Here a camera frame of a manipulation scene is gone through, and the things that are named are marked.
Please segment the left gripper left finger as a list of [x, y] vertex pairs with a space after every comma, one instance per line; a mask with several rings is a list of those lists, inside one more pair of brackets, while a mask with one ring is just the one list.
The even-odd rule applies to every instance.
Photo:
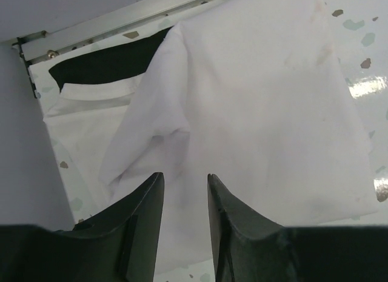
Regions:
[[71, 231], [2, 225], [1, 281], [153, 281], [163, 203], [154, 173]]

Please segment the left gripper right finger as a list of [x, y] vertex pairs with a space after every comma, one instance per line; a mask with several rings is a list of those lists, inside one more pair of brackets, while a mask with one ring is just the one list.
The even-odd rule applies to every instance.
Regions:
[[207, 177], [216, 281], [386, 281], [386, 226], [284, 227]]

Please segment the white t shirt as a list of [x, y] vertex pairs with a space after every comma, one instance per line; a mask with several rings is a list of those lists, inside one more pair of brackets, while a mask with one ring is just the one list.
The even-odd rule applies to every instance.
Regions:
[[229, 0], [172, 27], [145, 73], [66, 84], [44, 120], [101, 210], [164, 174], [156, 273], [211, 257], [208, 174], [283, 226], [378, 209], [324, 0]]

